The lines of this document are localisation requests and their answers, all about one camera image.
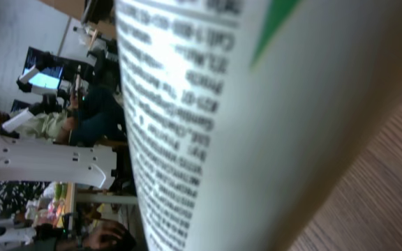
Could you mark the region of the white tube with gold cap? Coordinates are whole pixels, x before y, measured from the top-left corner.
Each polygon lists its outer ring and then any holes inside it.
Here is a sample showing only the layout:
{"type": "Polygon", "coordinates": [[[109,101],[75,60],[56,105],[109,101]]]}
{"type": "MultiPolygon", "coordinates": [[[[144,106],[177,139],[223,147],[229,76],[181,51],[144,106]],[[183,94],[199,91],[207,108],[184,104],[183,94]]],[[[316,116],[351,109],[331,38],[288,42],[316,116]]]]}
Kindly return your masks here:
{"type": "Polygon", "coordinates": [[[115,15],[148,250],[287,250],[402,99],[402,0],[115,15]]]}

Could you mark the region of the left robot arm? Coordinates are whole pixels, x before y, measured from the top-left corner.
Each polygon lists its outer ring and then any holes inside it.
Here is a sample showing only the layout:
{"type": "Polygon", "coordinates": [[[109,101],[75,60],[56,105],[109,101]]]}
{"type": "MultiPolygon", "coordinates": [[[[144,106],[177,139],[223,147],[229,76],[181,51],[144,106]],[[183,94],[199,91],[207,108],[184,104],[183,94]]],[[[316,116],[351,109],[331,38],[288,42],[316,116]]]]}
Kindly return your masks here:
{"type": "Polygon", "coordinates": [[[0,181],[59,181],[108,189],[117,154],[106,146],[82,148],[0,135],[0,181]]]}

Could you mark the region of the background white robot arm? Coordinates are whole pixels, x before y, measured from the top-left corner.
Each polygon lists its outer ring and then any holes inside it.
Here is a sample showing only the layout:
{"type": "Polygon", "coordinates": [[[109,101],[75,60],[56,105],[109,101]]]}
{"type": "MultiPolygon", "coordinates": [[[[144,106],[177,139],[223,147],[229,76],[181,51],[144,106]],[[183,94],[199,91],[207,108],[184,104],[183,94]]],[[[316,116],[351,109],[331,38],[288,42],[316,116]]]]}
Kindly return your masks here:
{"type": "Polygon", "coordinates": [[[28,108],[22,110],[18,115],[2,123],[0,127],[0,135],[19,139],[20,134],[15,130],[33,117],[35,117],[35,115],[31,113],[28,108]]]}

